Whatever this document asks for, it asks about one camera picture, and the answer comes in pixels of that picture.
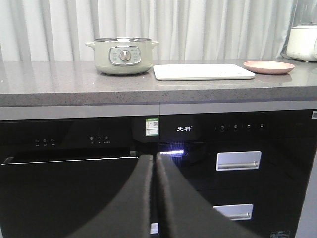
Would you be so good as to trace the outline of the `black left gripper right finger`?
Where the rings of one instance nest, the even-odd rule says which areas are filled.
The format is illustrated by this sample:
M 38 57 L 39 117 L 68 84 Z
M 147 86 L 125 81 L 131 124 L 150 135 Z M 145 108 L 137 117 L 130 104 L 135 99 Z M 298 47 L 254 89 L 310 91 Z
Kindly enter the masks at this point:
M 253 238 L 189 184 L 169 155 L 156 155 L 157 201 L 163 238 Z

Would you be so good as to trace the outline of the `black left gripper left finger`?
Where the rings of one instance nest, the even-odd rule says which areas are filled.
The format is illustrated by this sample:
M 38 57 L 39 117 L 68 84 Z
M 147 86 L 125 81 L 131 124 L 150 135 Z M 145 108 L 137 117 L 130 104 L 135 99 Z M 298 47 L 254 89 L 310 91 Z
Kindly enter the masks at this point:
M 91 221 L 69 238 L 149 238 L 153 156 L 142 155 L 131 176 Z

